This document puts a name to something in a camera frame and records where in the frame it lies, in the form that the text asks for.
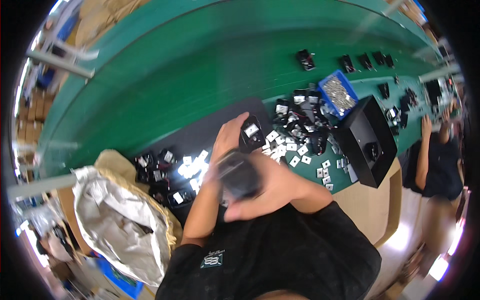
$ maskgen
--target hand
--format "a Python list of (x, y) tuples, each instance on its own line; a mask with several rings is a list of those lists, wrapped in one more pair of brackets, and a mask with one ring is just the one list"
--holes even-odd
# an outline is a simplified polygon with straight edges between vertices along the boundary
[(210, 158), (211, 164), (216, 163), (218, 159), (229, 150), (239, 146), (240, 128), (248, 116), (249, 113), (244, 112), (222, 125), (222, 128), (220, 128), (216, 136), (215, 144), (213, 145), (212, 156)]
[(249, 159), (262, 178), (262, 190), (252, 199), (229, 201), (224, 219), (250, 220), (276, 211), (290, 201), (302, 197), (305, 179), (294, 174), (285, 165), (259, 153), (252, 153)]
[(443, 111), (442, 113), (442, 120), (443, 120), (443, 123), (448, 123), (449, 120), (450, 120), (450, 114), (452, 113), (453, 111), (453, 102), (451, 102), (446, 108), (445, 110)]
[(428, 115), (423, 116), (421, 118), (421, 136), (422, 138), (430, 138), (432, 134), (432, 121), (430, 121), (430, 117)]

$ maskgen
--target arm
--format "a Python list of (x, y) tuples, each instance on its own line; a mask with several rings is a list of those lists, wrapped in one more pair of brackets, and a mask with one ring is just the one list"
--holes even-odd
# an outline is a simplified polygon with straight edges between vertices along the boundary
[(216, 177), (216, 162), (230, 149), (239, 146), (240, 128), (248, 115), (248, 112), (243, 113), (220, 128), (213, 146), (209, 170), (185, 221), (181, 245), (195, 244), (203, 247), (212, 234), (218, 215), (218, 194), (221, 188)]
[(454, 103), (450, 103), (450, 105), (445, 108), (445, 110), (442, 113), (442, 126), (440, 128), (440, 131), (438, 132), (438, 141), (441, 144), (446, 144), (450, 140), (449, 136), (449, 129), (450, 129), (450, 114), (453, 111)]
[(288, 203), (301, 213), (313, 214), (332, 202), (325, 187), (300, 177), (287, 166), (259, 153), (250, 154), (249, 159), (260, 173), (262, 190), (254, 198), (229, 203), (225, 221), (250, 220)]
[(333, 196), (324, 186), (302, 178), (304, 186), (301, 188), (301, 198), (290, 203), (301, 213), (313, 214), (326, 207), (333, 201)]
[(415, 176), (415, 183), (421, 189), (425, 189), (428, 174), (428, 150), (430, 146), (430, 135), (432, 133), (432, 122), (430, 118), (424, 116), (421, 120), (422, 140), (417, 162), (417, 174)]
[(202, 184), (192, 204), (183, 228), (181, 245), (195, 244), (203, 247), (215, 227), (221, 184), (212, 176), (211, 171), (205, 176), (211, 179), (206, 179), (206, 182)]

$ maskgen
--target black t-shirt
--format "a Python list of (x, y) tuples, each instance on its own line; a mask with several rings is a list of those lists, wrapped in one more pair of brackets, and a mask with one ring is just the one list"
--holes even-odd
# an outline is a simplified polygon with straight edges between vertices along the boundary
[(177, 248), (156, 300), (250, 300), (274, 290), (311, 300), (363, 299), (381, 261), (336, 202), (312, 215), (288, 204), (218, 224), (203, 248)]
[(424, 197), (441, 195), (449, 200), (455, 200), (462, 192), (463, 184), (458, 173), (458, 160), (460, 151), (458, 140), (453, 138), (445, 144), (437, 141), (437, 136), (432, 135), (428, 149), (428, 173), (423, 191), (415, 183), (417, 174), (418, 156), (421, 142), (415, 143), (411, 148), (411, 156), (405, 187), (411, 188), (414, 192), (421, 193)]

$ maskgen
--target red wire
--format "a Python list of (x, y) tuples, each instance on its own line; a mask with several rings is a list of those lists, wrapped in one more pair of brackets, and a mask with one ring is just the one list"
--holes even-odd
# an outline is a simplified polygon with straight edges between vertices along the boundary
[(293, 111), (293, 113), (294, 113), (294, 114), (296, 114), (296, 115), (297, 115), (297, 116), (299, 116), (299, 117), (304, 117), (304, 118), (306, 118), (306, 117), (307, 117), (307, 116), (302, 116), (302, 115), (300, 115), (300, 114), (296, 113), (295, 111)]

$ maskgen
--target shirt logo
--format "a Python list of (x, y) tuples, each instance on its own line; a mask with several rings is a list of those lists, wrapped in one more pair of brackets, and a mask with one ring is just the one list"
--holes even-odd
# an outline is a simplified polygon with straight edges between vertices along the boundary
[(210, 267), (217, 267), (223, 264), (223, 252), (225, 250), (217, 250), (214, 252), (209, 252), (202, 264), (200, 265), (201, 269), (210, 268)]

